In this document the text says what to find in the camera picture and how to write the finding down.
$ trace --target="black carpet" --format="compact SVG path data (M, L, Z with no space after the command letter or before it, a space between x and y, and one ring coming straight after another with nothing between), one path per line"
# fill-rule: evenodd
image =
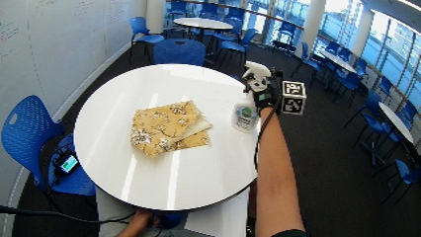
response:
M94 90L114 76L149 65L141 48L136 48L132 64L129 51L116 60L93 82L80 99L73 104L62 120L76 121L84 101ZM302 66L289 78L297 65L297 58L270 49L252 45L248 60L283 70L283 80L306 83L306 102L303 116L279 115L285 139L287 142L295 172L299 205L307 230L314 237L401 237L419 236L421 233L421 189L415 184L402 201L393 205L397 196L383 204L379 202L389 193L386 177L394 172L370 175L378 167L370 166L369 153L353 143L363 127L363 120L357 117L343 128L343 124L365 102L365 95L357 93L347 109L350 94L333 103L334 91L323 90L323 81L313 83L307 89L310 70ZM220 71L241 77L245 68L240 66L238 55L232 61L225 60ZM391 142L386 141L378 154L385 154ZM393 157L406 161L401 147ZM94 220L94 198L56 195L56 202L62 211L77 218ZM20 208L53 210L30 177L21 196ZM97 236L98 226L84 224L56 217L16 216L13 236Z

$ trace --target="table top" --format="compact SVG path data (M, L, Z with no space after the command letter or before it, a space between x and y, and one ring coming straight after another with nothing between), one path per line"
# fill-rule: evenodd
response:
M257 176L258 136L230 125L242 90L228 75L184 64L142 67L106 82L80 110L73 133L94 184L114 198L158 210L202 207L241 191ZM213 124L210 145L148 157L130 143L136 110L189 100Z
M341 57L338 57L337 55L331 54L326 50L319 50L319 52L321 52L321 54L325 57L327 57L335 64L338 64L347 71L354 72L354 73L357 72L354 67L346 61L343 61Z
M232 30L233 26L225 22L204 19L204 18L177 18L173 22L185 27L213 30Z
M387 119L393 123L394 127L398 129L399 133L403 135L406 140L410 141L410 143L413 143L413 137L411 137L410 131L407 127L405 126L405 123L402 122L402 120L395 115L394 111L382 102L378 102L378 105Z

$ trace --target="hand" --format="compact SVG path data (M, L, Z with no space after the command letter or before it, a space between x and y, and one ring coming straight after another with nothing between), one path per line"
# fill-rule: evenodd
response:
M152 213L148 212L145 209L138 208L133 219L130 220L129 225L122 230L122 232L118 234L118 237L133 237L140 236L148 227L148 220L152 217Z

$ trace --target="white table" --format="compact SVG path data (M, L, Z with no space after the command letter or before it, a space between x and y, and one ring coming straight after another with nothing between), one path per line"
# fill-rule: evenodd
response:
M106 82L86 100L74 125L80 164L114 198L150 209L210 205L241 191L257 173L258 132L230 125L244 85L228 75L192 65L134 69ZM136 110L192 100L213 124L210 146L148 157L130 143Z
M341 66L345 70L357 73L354 67L342 60L342 58L334 54L331 54L330 52L327 52L326 50L319 50L321 54L329 58L329 60L331 60L338 66Z
M379 109L381 109L383 115L386 116L386 119L390 121L395 130L402 134L405 139L410 143L413 143L413 137L411 137L410 131L409 131L407 127L405 126L402 120L395 115L394 111L382 102L378 102L378 105L379 105Z
M177 25L197 28L200 31L198 41L202 42L202 36L205 30L232 30L233 26L225 22L220 22L204 18L177 18L173 20Z

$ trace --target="human arm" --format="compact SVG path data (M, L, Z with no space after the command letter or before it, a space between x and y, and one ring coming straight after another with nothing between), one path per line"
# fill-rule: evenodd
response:
M261 110L262 121L270 110ZM257 236L271 236L289 229L303 231L294 173L277 116L262 132L257 180Z

